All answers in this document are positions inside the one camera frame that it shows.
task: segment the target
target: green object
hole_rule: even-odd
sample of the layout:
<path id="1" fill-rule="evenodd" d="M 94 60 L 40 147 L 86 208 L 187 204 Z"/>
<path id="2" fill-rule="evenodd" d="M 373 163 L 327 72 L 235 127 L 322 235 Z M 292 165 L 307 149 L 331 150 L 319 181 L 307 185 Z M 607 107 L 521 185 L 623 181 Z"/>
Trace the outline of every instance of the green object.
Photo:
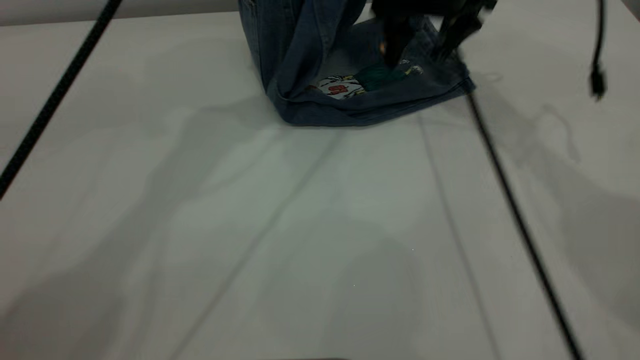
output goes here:
<path id="1" fill-rule="evenodd" d="M 371 65 L 362 69 L 353 77 L 358 80 L 367 92 L 375 91 L 385 85 L 400 81 L 407 76 L 405 72 L 398 68 L 390 69 L 384 63 Z"/>

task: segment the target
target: white table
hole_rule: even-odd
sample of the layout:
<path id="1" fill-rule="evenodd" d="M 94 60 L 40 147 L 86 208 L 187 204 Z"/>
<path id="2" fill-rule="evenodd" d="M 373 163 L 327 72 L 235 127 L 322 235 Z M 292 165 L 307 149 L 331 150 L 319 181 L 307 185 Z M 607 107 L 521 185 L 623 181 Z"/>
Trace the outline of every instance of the white table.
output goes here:
<path id="1" fill-rule="evenodd" d="M 47 100 L 93 22 L 0 27 L 0 168 Z"/>
<path id="2" fill-rule="evenodd" d="M 115 20 L 0 203 L 0 351 L 566 359 L 471 129 L 291 128 L 236 13 Z"/>
<path id="3" fill-rule="evenodd" d="M 640 22 L 607 2 L 609 91 L 594 102 L 595 9 L 579 0 L 501 1 L 463 47 L 587 358 L 640 359 Z"/>

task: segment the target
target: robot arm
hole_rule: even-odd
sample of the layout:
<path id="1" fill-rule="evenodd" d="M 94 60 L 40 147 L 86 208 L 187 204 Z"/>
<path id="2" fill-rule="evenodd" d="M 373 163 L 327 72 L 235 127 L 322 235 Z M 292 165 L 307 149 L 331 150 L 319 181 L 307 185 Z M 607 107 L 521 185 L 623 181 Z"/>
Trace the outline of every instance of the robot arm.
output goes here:
<path id="1" fill-rule="evenodd" d="M 439 31 L 439 46 L 433 56 L 448 57 L 466 38 L 480 30 L 478 15 L 482 9 L 492 10 L 497 0 L 373 0 L 371 9 L 384 22 L 385 63 L 395 66 L 404 48 L 413 38 L 409 26 L 411 15 L 444 17 Z"/>

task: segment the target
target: denim fabric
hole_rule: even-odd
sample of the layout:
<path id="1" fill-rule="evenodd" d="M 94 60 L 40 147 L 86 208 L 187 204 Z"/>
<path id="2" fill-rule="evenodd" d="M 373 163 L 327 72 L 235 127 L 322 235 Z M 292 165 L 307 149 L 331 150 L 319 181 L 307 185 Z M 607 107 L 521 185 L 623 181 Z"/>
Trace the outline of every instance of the denim fabric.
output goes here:
<path id="1" fill-rule="evenodd" d="M 299 126 L 364 126 L 463 95 L 473 88 L 456 58 L 430 53 L 436 32 L 423 16 L 403 61 L 384 75 L 381 24 L 353 25 L 366 0 L 239 0 L 262 86 L 282 118 Z"/>

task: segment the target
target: white surface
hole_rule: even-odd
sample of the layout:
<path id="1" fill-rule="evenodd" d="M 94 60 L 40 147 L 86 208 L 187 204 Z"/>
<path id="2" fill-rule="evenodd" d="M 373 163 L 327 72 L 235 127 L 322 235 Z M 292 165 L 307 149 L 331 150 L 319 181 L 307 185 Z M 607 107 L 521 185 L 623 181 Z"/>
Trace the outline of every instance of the white surface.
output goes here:
<path id="1" fill-rule="evenodd" d="M 587 358 L 640 359 L 640 23 L 609 1 L 595 103 L 595 9 L 548 3 L 500 2 L 466 60 Z"/>
<path id="2" fill-rule="evenodd" d="M 469 124 L 288 127 L 236 13 L 114 21 L 0 204 L 3 359 L 565 359 Z"/>
<path id="3" fill-rule="evenodd" d="M 0 168 L 20 144 L 92 25 L 0 27 Z"/>

